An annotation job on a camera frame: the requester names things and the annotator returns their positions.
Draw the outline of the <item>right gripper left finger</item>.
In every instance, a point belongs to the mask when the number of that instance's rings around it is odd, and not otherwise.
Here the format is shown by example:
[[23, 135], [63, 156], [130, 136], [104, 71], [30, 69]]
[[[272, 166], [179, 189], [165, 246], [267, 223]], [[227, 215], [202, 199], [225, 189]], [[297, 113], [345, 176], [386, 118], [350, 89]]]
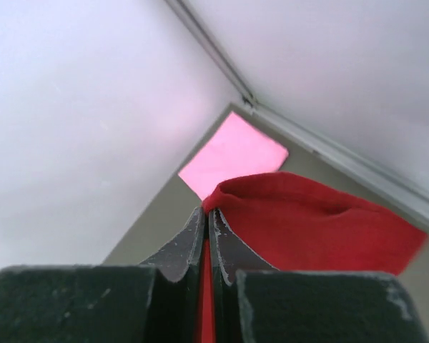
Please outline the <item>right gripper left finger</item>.
[[0, 270], [0, 342], [193, 342], [205, 215], [139, 264]]

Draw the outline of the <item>red t shirt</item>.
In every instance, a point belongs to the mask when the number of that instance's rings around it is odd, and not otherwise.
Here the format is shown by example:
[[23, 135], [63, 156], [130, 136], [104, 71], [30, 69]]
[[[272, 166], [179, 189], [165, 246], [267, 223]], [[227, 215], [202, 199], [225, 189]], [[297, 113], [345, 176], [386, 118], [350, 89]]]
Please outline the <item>red t shirt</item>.
[[[382, 272], [398, 275], [426, 235], [389, 209], [295, 174], [230, 179], [203, 201], [232, 231], [284, 272]], [[215, 337], [209, 234], [204, 246], [199, 342]]]

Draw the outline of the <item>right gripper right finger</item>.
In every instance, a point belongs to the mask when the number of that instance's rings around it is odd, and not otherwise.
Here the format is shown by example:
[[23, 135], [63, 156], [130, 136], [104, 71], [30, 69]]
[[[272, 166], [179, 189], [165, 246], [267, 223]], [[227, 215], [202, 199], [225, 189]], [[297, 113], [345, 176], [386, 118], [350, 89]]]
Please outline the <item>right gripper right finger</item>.
[[208, 216], [218, 342], [427, 342], [409, 294], [382, 272], [284, 272]]

